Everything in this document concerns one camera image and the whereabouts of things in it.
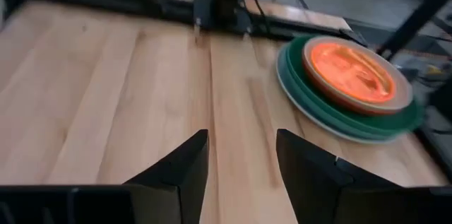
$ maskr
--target wooden tabletop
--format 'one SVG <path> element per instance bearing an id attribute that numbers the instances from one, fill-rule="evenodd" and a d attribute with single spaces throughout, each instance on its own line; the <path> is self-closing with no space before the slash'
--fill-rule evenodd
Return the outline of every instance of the wooden tabletop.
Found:
<path id="1" fill-rule="evenodd" d="M 362 145 L 297 111 L 275 76 L 280 45 L 29 1 L 0 33 L 0 184 L 120 184 L 208 129 L 201 222 L 296 223 L 278 128 L 403 186 L 445 183 L 412 134 Z"/>

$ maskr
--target stack of plates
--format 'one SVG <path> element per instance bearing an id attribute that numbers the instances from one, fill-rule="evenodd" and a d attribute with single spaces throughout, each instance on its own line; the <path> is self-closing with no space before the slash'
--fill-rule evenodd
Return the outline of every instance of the stack of plates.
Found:
<path id="1" fill-rule="evenodd" d="M 276 63 L 282 89 L 308 118 L 337 136 L 360 143 L 389 142 L 420 124 L 423 110 L 412 96 L 403 109 L 379 116 L 360 114 L 327 97 L 312 83 L 303 64 L 304 46 L 313 37 L 298 37 L 285 45 Z"/>

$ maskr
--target black metal frame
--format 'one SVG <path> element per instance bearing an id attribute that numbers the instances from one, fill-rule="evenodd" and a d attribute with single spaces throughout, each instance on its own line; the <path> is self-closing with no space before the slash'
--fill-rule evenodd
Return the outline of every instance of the black metal frame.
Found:
<path id="1" fill-rule="evenodd" d="M 6 17 L 11 15 L 25 0 L 6 0 Z M 237 4 L 237 23 L 235 25 L 218 25 L 211 22 L 210 0 L 194 0 L 187 2 L 181 0 L 51 0 L 100 8 L 107 11 L 128 13 L 136 16 L 145 16 L 170 20 L 189 25 L 195 25 L 204 30 L 221 30 L 233 34 L 248 34 L 254 37 L 267 37 L 274 40 L 291 40 L 302 34 L 319 34 L 341 37 L 367 46 L 366 41 L 359 33 L 351 30 L 325 28 L 318 25 L 310 25 L 266 16 L 266 21 L 261 20 L 261 15 L 249 13 L 246 7 Z M 389 50 L 388 59 L 393 58 L 396 52 L 414 36 L 414 34 L 434 15 L 447 0 L 426 0 L 404 23 L 393 37 L 382 46 L 379 54 L 385 54 Z M 442 154 L 434 150 L 432 133 L 422 127 L 414 131 L 416 136 L 426 144 L 435 161 L 442 167 L 446 176 L 452 181 L 452 164 L 445 163 Z"/>

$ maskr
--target orange plate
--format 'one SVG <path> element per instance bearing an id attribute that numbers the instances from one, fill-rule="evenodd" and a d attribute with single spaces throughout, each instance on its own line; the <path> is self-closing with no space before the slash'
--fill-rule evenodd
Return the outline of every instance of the orange plate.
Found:
<path id="1" fill-rule="evenodd" d="M 337 90 L 358 100 L 382 103 L 394 96 L 392 77 L 365 54 L 336 43 L 321 43 L 311 51 L 316 72 Z"/>

